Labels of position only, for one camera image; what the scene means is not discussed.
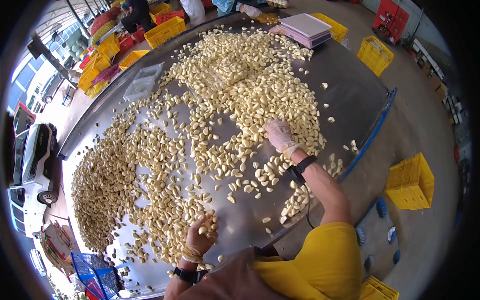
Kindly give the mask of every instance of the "car wheel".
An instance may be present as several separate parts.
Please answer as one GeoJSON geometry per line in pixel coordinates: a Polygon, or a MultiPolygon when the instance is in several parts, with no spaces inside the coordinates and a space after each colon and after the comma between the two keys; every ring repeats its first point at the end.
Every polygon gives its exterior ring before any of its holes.
{"type": "Polygon", "coordinates": [[[55,203],[58,198],[58,194],[54,191],[41,192],[38,194],[38,201],[43,204],[55,203]]]}

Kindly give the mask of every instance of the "metal tabletop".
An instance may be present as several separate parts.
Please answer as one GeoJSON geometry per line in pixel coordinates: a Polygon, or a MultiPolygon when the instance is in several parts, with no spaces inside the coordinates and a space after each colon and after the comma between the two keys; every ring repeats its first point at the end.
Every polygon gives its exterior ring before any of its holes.
{"type": "MultiPolygon", "coordinates": [[[[170,58],[170,55],[177,56],[177,53],[173,52],[174,49],[181,48],[181,46],[187,42],[197,42],[200,39],[198,36],[199,32],[214,29],[220,24],[225,25],[224,29],[233,26],[231,32],[240,32],[241,27],[250,28],[252,25],[255,26],[255,28],[262,28],[264,30],[268,30],[268,28],[271,27],[261,24],[258,21],[252,24],[249,18],[242,19],[244,16],[244,14],[234,14],[212,20],[184,32],[182,35],[153,49],[123,72],[94,100],[92,105],[69,133],[59,153],[59,156],[65,159],[62,166],[63,182],[70,216],[74,215],[71,198],[72,174],[84,155],[81,154],[78,156],[76,153],[77,151],[82,152],[85,150],[85,146],[94,146],[92,142],[94,135],[96,133],[101,135],[101,133],[111,125],[111,118],[115,115],[115,113],[112,112],[114,108],[117,111],[121,111],[129,105],[129,102],[119,104],[119,101],[123,101],[122,96],[138,70],[162,61],[165,61],[164,70],[168,70],[172,63],[178,61],[176,58],[170,58]]],[[[315,52],[311,61],[295,60],[292,66],[295,76],[299,77],[302,82],[308,83],[309,88],[315,91],[316,101],[318,101],[320,132],[327,139],[325,149],[320,151],[318,155],[318,162],[321,165],[329,164],[330,154],[336,153],[336,159],[341,158],[344,161],[344,172],[338,179],[341,181],[348,175],[364,153],[366,147],[371,143],[385,118],[396,91],[389,92],[375,74],[357,59],[354,53],[333,39],[318,46],[314,50],[315,52]],[[299,72],[298,69],[300,67],[309,70],[310,73],[305,75],[303,72],[299,72]],[[328,83],[327,89],[322,88],[321,84],[323,82],[328,83]],[[330,106],[324,108],[324,103],[328,103],[330,106]],[[335,118],[334,123],[327,121],[328,117],[331,116],[335,118]],[[346,151],[342,147],[343,145],[347,145],[350,148],[350,141],[352,139],[356,140],[357,147],[360,149],[358,155],[350,150],[346,151]]],[[[170,83],[166,88],[170,90],[170,93],[179,96],[187,91],[185,85],[178,87],[177,82],[170,83]]],[[[179,116],[177,117],[178,124],[181,122],[189,122],[190,109],[184,103],[176,105],[172,110],[179,112],[179,116]]],[[[143,122],[147,119],[145,112],[146,109],[142,109],[141,114],[137,115],[137,122],[143,122]]],[[[216,119],[220,117],[224,120],[223,125],[221,127],[214,125],[212,132],[213,134],[220,135],[220,140],[210,141],[210,143],[221,144],[229,139],[231,135],[240,132],[240,129],[236,127],[235,123],[231,121],[227,115],[216,115],[216,119]]],[[[178,136],[177,133],[174,133],[173,126],[170,125],[165,129],[162,120],[166,118],[166,114],[162,114],[159,120],[150,120],[153,125],[164,129],[168,136],[178,136]]],[[[190,149],[189,141],[186,143],[185,149],[190,149]]],[[[253,159],[249,158],[247,160],[247,169],[243,172],[244,177],[241,178],[241,180],[255,180],[253,174],[254,169],[252,167],[253,161],[258,161],[260,165],[263,165],[263,163],[268,161],[270,156],[278,155],[269,142],[265,142],[264,146],[256,151],[258,151],[258,154],[256,154],[253,159]]],[[[193,159],[190,158],[188,154],[184,157],[190,166],[195,165],[193,159]]],[[[137,174],[145,173],[146,171],[147,169],[139,167],[137,174]]],[[[187,177],[192,171],[195,170],[192,168],[184,177],[187,177]]],[[[218,230],[218,244],[212,247],[205,255],[205,263],[215,265],[217,263],[217,257],[221,254],[227,255],[251,245],[262,247],[275,242],[289,229],[293,228],[306,212],[306,209],[304,209],[301,213],[289,218],[284,224],[280,224],[278,221],[284,207],[284,201],[293,194],[293,190],[288,185],[289,179],[286,176],[280,177],[280,182],[274,187],[273,192],[267,192],[265,187],[260,186],[260,192],[262,193],[260,199],[254,198],[256,192],[245,193],[243,189],[240,188],[237,192],[234,192],[237,202],[236,204],[232,204],[227,200],[227,193],[230,192],[228,183],[234,182],[235,179],[236,178],[227,178],[219,182],[213,181],[210,176],[202,175],[202,192],[209,192],[213,196],[213,201],[205,204],[205,209],[214,208],[216,210],[220,226],[218,230]],[[222,185],[217,192],[214,190],[216,184],[222,185]],[[271,217],[272,221],[263,224],[262,219],[265,217],[271,217]],[[267,234],[265,227],[270,228],[272,234],[267,234]]],[[[190,180],[187,178],[179,184],[183,187],[181,195],[188,197],[184,188],[190,184],[190,180]]],[[[317,200],[313,200],[312,205],[316,205],[317,203],[317,200]]],[[[145,207],[147,202],[137,200],[135,204],[139,207],[145,207]]],[[[71,218],[71,223],[81,251],[90,252],[81,240],[78,223],[74,217],[71,218]]],[[[112,253],[113,248],[116,248],[117,259],[113,259],[113,261],[120,270],[119,259],[127,256],[126,249],[123,245],[126,242],[133,244],[132,229],[137,229],[137,226],[128,222],[126,224],[127,227],[116,230],[120,236],[115,238],[113,245],[107,247],[108,253],[112,253]]],[[[149,246],[144,247],[144,251],[148,252],[150,257],[155,257],[149,246]]],[[[125,265],[131,270],[127,278],[132,279],[132,281],[125,283],[126,290],[121,291],[120,295],[122,297],[135,297],[137,299],[163,294],[170,279],[166,271],[173,269],[171,265],[166,265],[163,262],[154,264],[151,260],[145,264],[135,261],[135,263],[129,262],[125,265]],[[140,286],[135,287],[135,282],[140,282],[140,286]],[[145,286],[151,286],[154,290],[149,291],[145,286]],[[139,294],[129,294],[129,289],[135,290],[138,288],[140,288],[141,291],[139,294]]]]}

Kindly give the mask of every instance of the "wall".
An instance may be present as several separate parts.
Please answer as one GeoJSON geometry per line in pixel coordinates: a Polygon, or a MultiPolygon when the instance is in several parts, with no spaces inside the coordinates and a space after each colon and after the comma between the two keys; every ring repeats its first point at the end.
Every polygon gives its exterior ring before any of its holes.
{"type": "MultiPolygon", "coordinates": [[[[362,0],[362,5],[371,10],[372,12],[377,13],[380,2],[380,0],[362,0]]],[[[415,30],[415,26],[417,25],[421,14],[421,9],[411,0],[395,0],[393,2],[398,2],[398,5],[410,15],[405,29],[402,32],[402,37],[407,37],[409,33],[412,34],[413,30],[415,30]]],[[[421,17],[421,21],[415,35],[429,41],[430,43],[437,46],[441,51],[451,56],[450,50],[448,49],[444,38],[442,37],[438,29],[435,27],[435,25],[433,25],[429,17],[425,14],[423,14],[423,16],[421,17]]]]}

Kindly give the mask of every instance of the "forearm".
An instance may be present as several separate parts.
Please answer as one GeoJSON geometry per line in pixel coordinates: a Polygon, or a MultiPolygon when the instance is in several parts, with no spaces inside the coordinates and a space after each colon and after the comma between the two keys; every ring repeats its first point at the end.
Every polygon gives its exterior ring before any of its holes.
{"type": "MultiPolygon", "coordinates": [[[[291,159],[298,164],[307,156],[303,149],[298,148],[293,152],[291,159]]],[[[320,225],[331,222],[353,223],[347,196],[340,185],[318,163],[310,164],[302,176],[325,209],[320,225]]]]}
{"type": "MultiPolygon", "coordinates": [[[[179,261],[178,268],[185,271],[195,272],[197,270],[197,265],[191,262],[187,262],[183,258],[179,261]]],[[[165,290],[165,300],[175,300],[181,293],[188,290],[192,287],[192,283],[186,282],[178,278],[176,275],[170,280],[165,290]]]]}

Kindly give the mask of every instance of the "black wristwatch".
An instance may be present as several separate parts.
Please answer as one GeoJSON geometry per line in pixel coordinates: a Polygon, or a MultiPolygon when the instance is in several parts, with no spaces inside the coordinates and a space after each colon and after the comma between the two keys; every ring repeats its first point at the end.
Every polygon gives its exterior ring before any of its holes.
{"type": "Polygon", "coordinates": [[[202,280],[202,277],[207,274],[207,270],[202,270],[200,272],[192,272],[192,271],[185,271],[178,267],[175,268],[173,274],[177,275],[183,281],[190,282],[190,283],[199,283],[202,280]]]}
{"type": "Polygon", "coordinates": [[[305,168],[315,161],[317,161],[317,157],[310,155],[304,158],[298,165],[288,167],[287,173],[298,186],[302,186],[305,184],[305,179],[301,174],[305,171],[305,168]]]}

